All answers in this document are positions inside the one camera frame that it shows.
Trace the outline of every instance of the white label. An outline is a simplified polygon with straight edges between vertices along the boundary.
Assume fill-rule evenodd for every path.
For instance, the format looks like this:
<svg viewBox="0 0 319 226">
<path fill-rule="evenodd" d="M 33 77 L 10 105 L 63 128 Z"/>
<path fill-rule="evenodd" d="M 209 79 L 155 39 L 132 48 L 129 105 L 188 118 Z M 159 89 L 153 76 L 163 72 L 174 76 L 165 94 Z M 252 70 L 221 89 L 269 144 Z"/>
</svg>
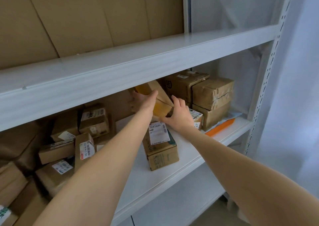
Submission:
<svg viewBox="0 0 319 226">
<path fill-rule="evenodd" d="M 0 225 L 5 222 L 5 220 L 10 216 L 11 211 L 9 208 L 6 208 L 0 205 Z"/>
<path fill-rule="evenodd" d="M 188 78 L 188 76 L 183 76 L 183 75 L 177 75 L 177 77 L 179 77 L 179 78 L 183 78 L 183 79 Z"/>
<path fill-rule="evenodd" d="M 96 131 L 96 127 L 90 127 L 90 131 L 91 131 L 91 133 L 92 134 L 96 134 L 97 133 L 97 131 Z"/>
<path fill-rule="evenodd" d="M 94 146 L 90 141 L 86 141 L 80 144 L 80 159 L 84 160 L 95 154 Z"/>
<path fill-rule="evenodd" d="M 190 112 L 190 115 L 192 115 L 193 119 L 197 119 L 203 115 L 202 113 L 199 113 L 193 109 L 189 109 L 189 112 Z"/>
<path fill-rule="evenodd" d="M 170 141 L 165 123 L 151 123 L 148 127 L 151 145 Z"/>
<path fill-rule="evenodd" d="M 97 145 L 97 146 L 96 146 L 96 152 L 98 152 L 100 149 L 102 149 L 103 146 L 104 146 L 104 145 Z"/>
<path fill-rule="evenodd" d="M 93 111 L 89 111 L 89 112 L 83 113 L 81 121 L 87 120 L 87 119 L 90 119 L 90 118 L 94 118 L 94 117 L 100 117 L 100 116 L 103 116 L 103 115 L 105 115 L 105 109 L 104 108 L 96 109 L 96 110 L 93 110 Z"/>
<path fill-rule="evenodd" d="M 195 127 L 195 128 L 199 129 L 199 126 L 200 126 L 200 122 L 195 122 L 195 123 L 194 123 L 194 127 Z"/>
<path fill-rule="evenodd" d="M 68 139 L 68 140 L 64 140 L 64 141 L 57 142 L 54 144 L 50 144 L 50 149 L 55 149 L 55 148 L 61 147 L 61 146 L 65 145 L 67 143 L 70 143 L 72 141 L 73 141 L 73 139 Z"/>
<path fill-rule="evenodd" d="M 68 140 L 68 139 L 74 139 L 75 138 L 75 135 L 67 132 L 67 131 L 64 131 L 63 133 L 61 133 L 58 138 L 60 139 L 63 139 L 63 140 Z"/>
<path fill-rule="evenodd" d="M 61 160 L 58 163 L 52 165 L 52 167 L 59 172 L 61 175 L 71 170 L 73 166 L 67 163 L 65 160 Z"/>
</svg>

